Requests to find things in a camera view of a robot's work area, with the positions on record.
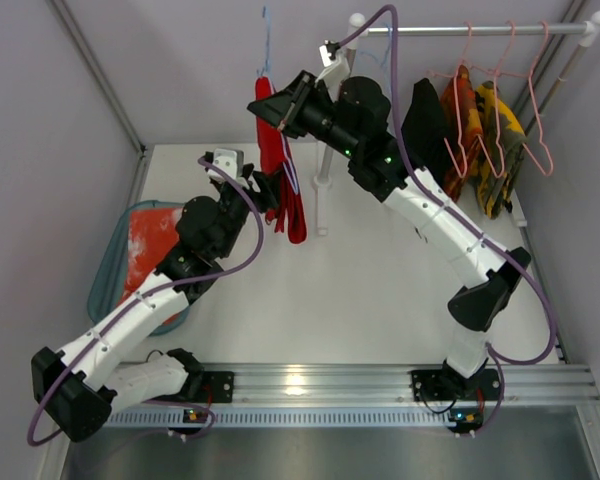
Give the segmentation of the orange white tie-dye trousers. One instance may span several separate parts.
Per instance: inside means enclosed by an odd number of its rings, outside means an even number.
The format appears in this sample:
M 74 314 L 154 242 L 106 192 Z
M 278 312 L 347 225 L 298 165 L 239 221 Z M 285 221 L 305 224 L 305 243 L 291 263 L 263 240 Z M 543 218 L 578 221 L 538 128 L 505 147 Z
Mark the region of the orange white tie-dye trousers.
M 178 241 L 175 225 L 181 207 L 150 208 L 131 213 L 127 239 L 126 300 Z

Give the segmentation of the red trousers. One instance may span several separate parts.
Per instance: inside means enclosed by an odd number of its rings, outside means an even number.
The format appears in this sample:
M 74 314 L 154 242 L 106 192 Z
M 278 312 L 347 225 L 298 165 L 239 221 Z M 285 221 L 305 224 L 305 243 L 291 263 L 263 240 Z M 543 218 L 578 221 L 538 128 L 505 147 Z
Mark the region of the red trousers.
M 307 239 L 307 226 L 289 143 L 280 132 L 259 118 L 256 119 L 256 131 L 261 170 L 272 177 L 272 190 L 278 200 L 278 206 L 266 213 L 266 223 L 274 225 L 275 233 L 286 233 L 292 244 L 301 244 Z

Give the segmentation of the light blue hanger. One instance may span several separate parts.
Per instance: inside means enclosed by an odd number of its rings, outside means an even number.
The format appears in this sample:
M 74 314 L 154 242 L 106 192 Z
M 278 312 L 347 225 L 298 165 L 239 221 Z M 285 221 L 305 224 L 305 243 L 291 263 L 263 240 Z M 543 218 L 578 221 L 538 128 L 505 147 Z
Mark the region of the light blue hanger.
M 382 51 L 382 54 L 379 55 L 377 53 L 364 49 L 359 49 L 358 54 L 362 58 L 370 61 L 373 65 L 375 65 L 383 74 L 387 75 L 389 71 L 390 57 L 392 52 L 393 29 L 388 24 L 384 24 L 384 26 L 388 29 L 388 31 L 386 45 L 384 50 Z
M 261 10 L 261 17 L 265 22 L 265 43 L 264 43 L 264 60 L 262 66 L 257 70 L 257 75 L 259 78 L 265 78 L 268 82 L 270 90 L 272 93 L 276 92 L 274 83 L 271 79 L 271 15 L 269 13 L 269 8 L 267 5 L 264 5 Z M 300 193 L 299 182 L 297 178 L 296 168 L 291 156 L 291 150 L 288 144 L 286 137 L 282 133 L 278 133 L 277 136 L 281 141 L 282 146 L 282 166 L 286 178 L 291 186 L 292 192 L 295 196 Z

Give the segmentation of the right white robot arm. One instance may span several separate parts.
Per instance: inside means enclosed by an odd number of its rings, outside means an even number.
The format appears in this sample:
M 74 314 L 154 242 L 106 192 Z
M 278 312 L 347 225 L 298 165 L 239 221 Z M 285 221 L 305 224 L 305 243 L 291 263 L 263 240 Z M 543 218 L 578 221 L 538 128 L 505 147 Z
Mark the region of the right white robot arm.
M 529 265 L 529 253 L 522 247 L 493 252 L 488 236 L 426 168 L 406 169 L 388 131 L 390 101 L 374 80 L 350 77 L 333 98 L 323 80 L 303 71 L 247 109 L 286 137 L 311 135 L 346 157 L 354 182 L 405 218 L 448 262 L 462 283 L 447 304 L 456 327 L 441 368 L 414 373 L 415 397 L 423 403 L 480 399 L 488 332 Z

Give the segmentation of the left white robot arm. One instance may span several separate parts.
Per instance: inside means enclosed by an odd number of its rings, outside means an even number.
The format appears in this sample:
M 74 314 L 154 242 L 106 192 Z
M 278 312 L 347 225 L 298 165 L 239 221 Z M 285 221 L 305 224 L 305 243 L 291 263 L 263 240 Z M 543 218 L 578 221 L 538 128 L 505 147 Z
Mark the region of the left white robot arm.
M 122 362 L 166 320 L 195 304 L 220 278 L 250 266 L 265 239 L 263 214 L 278 205 L 275 176 L 248 164 L 230 173 L 209 155 L 199 159 L 218 198 L 187 202 L 178 240 L 143 283 L 108 316 L 58 350 L 31 359 L 37 408 L 27 441 L 48 415 L 73 442 L 81 442 L 126 408 L 145 402 L 191 406 L 204 396 L 205 368 L 183 348 L 125 367 Z

